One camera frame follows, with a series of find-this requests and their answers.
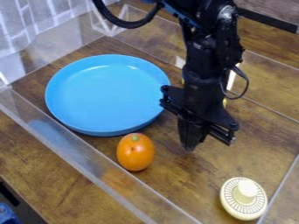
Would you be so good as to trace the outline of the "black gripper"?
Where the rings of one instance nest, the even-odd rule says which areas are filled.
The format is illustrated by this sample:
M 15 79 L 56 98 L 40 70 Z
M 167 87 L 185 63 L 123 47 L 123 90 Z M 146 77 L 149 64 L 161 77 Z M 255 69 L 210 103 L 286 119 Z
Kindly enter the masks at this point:
M 231 145 L 239 123 L 223 107 L 223 88 L 227 86 L 230 73 L 203 77 L 185 68 L 182 77 L 183 88 L 162 86 L 161 105 L 178 117 L 183 148 L 194 151 L 207 136 Z

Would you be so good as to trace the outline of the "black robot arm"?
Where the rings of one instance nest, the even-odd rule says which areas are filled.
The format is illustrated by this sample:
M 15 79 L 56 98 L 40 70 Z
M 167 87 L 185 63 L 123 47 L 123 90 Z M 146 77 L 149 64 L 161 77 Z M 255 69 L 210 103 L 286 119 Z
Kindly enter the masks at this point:
M 238 35 L 234 0 L 143 0 L 179 18 L 187 49 L 183 87 L 163 86 L 161 105 L 178 117 L 182 147 L 193 151 L 215 137 L 235 139 L 239 122 L 225 109 L 230 73 L 239 73 L 245 48 Z

